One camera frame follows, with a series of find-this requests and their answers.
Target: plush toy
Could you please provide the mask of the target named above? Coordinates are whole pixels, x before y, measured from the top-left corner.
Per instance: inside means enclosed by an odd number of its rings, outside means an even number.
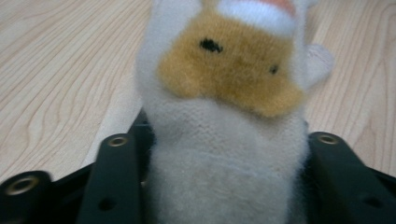
[[[304,43],[313,0],[155,0],[136,67],[157,137],[153,223],[304,223],[304,99],[332,55]]]

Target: black eye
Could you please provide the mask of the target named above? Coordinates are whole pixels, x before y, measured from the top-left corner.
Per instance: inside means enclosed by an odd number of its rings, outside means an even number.
[[[278,70],[279,70],[279,66],[277,66],[277,65],[272,65],[272,66],[270,67],[269,72],[270,72],[272,75],[275,75],[275,74],[277,73]]]
[[[201,48],[207,49],[211,52],[215,52],[215,51],[217,53],[222,52],[222,46],[220,46],[217,42],[215,42],[212,39],[205,38],[204,40],[201,41],[199,45],[201,46]]]

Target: black mount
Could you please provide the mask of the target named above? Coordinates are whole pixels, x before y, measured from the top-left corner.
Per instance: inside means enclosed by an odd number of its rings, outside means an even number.
[[[141,183],[155,136],[144,113],[128,133],[108,137],[96,162],[52,182],[42,171],[0,186],[0,224],[145,223]],[[396,223],[396,178],[366,167],[330,133],[309,135],[311,157],[302,178],[313,224]]]

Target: wood grain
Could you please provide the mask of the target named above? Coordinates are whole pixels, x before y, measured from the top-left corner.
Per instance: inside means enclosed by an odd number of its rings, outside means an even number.
[[[141,103],[134,56],[147,0],[0,1],[0,182],[28,170],[55,179],[125,132]],[[336,65],[307,105],[311,131],[343,137],[396,175],[396,1],[322,0],[307,39]]]
[[[396,175],[396,1],[321,1],[308,39],[335,56],[307,107],[312,131],[342,136],[366,165]]]
[[[128,130],[149,6],[0,2],[0,179],[37,169],[59,178],[93,160],[106,134]]]

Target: fuzzy white fur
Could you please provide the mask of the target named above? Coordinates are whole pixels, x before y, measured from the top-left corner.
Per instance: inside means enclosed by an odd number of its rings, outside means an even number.
[[[221,1],[219,12],[233,19],[243,21],[270,34],[291,37],[296,20],[280,8],[256,1]]]
[[[316,81],[306,78],[308,0],[293,3],[302,30],[294,38],[293,79],[306,90]],[[295,184],[308,154],[303,107],[266,119],[212,99],[177,98],[157,78],[161,57],[202,8],[200,0],[156,0],[138,54],[143,108],[157,136],[149,215],[170,224],[287,223],[294,220]]]

